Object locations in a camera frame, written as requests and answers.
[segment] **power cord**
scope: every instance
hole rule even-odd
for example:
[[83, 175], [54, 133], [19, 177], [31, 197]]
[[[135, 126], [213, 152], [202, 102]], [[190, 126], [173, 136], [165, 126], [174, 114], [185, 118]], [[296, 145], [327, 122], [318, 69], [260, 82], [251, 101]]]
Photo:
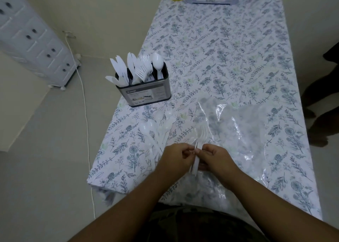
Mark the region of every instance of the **power cord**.
[[[84, 97], [85, 118], [86, 118], [86, 129], [87, 129], [88, 171], [91, 171], [91, 163], [90, 163], [90, 142], [89, 142], [89, 138], [88, 138], [88, 120], [87, 120], [87, 112], [86, 112], [85, 90], [84, 90], [84, 85], [83, 85], [83, 83], [82, 83], [81, 76], [80, 76], [79, 71], [78, 71], [77, 63], [76, 63], [75, 60], [74, 60], [74, 56], [73, 56], [73, 53], [72, 53], [72, 49], [70, 48], [70, 44], [68, 43], [67, 38], [68, 38], [68, 34], [66, 34], [65, 40], [66, 40], [66, 43], [67, 43], [67, 45], [68, 45], [68, 48], [70, 49], [70, 53], [71, 53], [71, 55], [72, 55], [72, 58], [73, 58], [73, 61], [74, 61], [74, 64], [75, 64], [75, 69], [77, 70], [77, 74], [78, 74], [79, 79], [80, 79], [80, 82], [81, 82], [82, 94], [83, 94], [83, 97]], [[96, 216], [95, 216], [95, 206], [94, 206], [94, 200], [93, 200], [93, 190], [92, 190], [92, 186], [91, 186], [91, 197], [92, 197], [92, 205], [93, 205], [93, 215], [94, 215], [94, 219], [95, 219]]]

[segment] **floor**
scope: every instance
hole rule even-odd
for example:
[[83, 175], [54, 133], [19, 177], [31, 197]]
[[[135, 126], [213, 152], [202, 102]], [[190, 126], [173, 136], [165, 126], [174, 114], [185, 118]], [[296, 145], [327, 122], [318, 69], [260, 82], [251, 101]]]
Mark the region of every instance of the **floor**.
[[[83, 58], [90, 134], [90, 162], [102, 142], [120, 98], [106, 79], [109, 60]], [[311, 107], [318, 115], [339, 95]], [[65, 92], [52, 89], [8, 153], [0, 152], [1, 241], [67, 241], [93, 220], [88, 175], [86, 125], [81, 84], [74, 76]], [[339, 228], [339, 135], [325, 148], [311, 147], [323, 218]], [[94, 193], [97, 216], [108, 207]]]

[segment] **right hand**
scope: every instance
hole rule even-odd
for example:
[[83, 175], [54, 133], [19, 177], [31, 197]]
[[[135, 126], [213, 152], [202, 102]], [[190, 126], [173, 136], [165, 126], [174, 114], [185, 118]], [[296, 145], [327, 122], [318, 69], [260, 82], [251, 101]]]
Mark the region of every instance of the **right hand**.
[[243, 174], [223, 147], [204, 144], [202, 150], [196, 148], [194, 153], [206, 162], [208, 169], [229, 190], [232, 190], [234, 183]]

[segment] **wall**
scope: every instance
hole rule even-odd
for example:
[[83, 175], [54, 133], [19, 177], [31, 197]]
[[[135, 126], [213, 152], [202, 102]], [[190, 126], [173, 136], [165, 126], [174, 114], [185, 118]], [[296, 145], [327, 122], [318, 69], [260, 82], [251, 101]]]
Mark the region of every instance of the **wall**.
[[283, 0], [300, 90], [335, 66], [322, 55], [339, 42], [339, 0]]
[[8, 151], [49, 88], [1, 52], [0, 63], [0, 151]]
[[160, 0], [28, 0], [61, 39], [62, 30], [82, 55], [138, 54]]

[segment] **floral tablecloth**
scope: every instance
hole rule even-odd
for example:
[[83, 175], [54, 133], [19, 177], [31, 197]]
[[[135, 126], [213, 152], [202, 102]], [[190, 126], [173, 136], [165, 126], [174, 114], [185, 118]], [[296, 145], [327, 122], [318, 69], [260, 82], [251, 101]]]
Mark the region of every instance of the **floral tablecloth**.
[[[178, 110], [167, 141], [172, 144], [186, 141], [192, 132], [200, 93], [233, 107], [265, 102], [269, 106], [265, 184], [321, 219], [282, 0], [240, 0], [237, 5], [162, 0], [141, 49], [141, 53], [153, 52], [167, 62], [172, 98], [132, 108], [121, 97], [88, 176], [89, 184], [106, 194], [128, 193], [145, 179], [151, 163], [139, 124], [168, 104]], [[177, 195], [185, 193], [180, 181], [162, 201], [175, 201], [176, 191]], [[203, 196], [190, 191], [181, 203], [225, 210], [214, 206], [208, 196], [196, 202], [194, 198]]]

